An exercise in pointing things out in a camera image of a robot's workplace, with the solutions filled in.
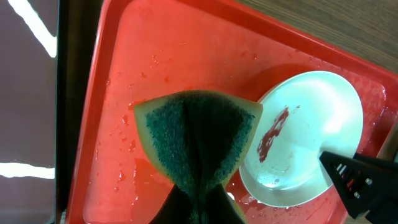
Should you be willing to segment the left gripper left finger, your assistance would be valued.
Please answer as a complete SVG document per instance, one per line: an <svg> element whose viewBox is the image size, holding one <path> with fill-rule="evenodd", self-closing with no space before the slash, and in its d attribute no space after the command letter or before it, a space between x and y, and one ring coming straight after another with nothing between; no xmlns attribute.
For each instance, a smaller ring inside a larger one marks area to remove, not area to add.
<svg viewBox="0 0 398 224"><path fill-rule="evenodd" d="M193 206L189 196L174 185L157 215L150 224L187 224Z"/></svg>

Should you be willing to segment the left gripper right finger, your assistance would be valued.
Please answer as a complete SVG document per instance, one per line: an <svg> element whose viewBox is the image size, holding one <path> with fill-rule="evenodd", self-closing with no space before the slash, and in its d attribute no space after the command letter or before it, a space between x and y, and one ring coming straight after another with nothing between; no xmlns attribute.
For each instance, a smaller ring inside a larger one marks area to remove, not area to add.
<svg viewBox="0 0 398 224"><path fill-rule="evenodd" d="M221 184L206 195L206 211L209 224L244 224Z"/></svg>

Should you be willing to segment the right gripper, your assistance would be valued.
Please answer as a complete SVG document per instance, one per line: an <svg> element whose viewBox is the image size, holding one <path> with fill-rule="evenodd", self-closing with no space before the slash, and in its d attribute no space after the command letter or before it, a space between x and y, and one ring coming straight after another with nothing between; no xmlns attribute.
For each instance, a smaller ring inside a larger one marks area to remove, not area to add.
<svg viewBox="0 0 398 224"><path fill-rule="evenodd" d="M397 224L397 165L355 154L323 152L320 162L351 218L373 224Z"/></svg>

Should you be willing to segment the green yellow sponge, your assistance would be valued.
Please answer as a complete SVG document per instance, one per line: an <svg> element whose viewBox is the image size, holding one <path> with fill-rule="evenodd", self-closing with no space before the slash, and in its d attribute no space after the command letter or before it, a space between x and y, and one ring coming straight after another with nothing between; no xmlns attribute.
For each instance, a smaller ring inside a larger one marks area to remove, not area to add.
<svg viewBox="0 0 398 224"><path fill-rule="evenodd" d="M262 116L260 103L210 90L187 90L134 107L150 163L190 198L190 223L208 223L206 195L234 175Z"/></svg>

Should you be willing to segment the white plate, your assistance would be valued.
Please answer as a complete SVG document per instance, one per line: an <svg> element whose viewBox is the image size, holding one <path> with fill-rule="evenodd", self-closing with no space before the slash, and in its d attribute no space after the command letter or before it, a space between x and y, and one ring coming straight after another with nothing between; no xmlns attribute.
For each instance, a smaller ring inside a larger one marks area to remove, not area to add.
<svg viewBox="0 0 398 224"><path fill-rule="evenodd" d="M239 168L246 190L272 207L301 205L326 192L333 182L321 154L352 158L363 132L363 107L352 84L332 72L305 72L258 102L262 116Z"/></svg>

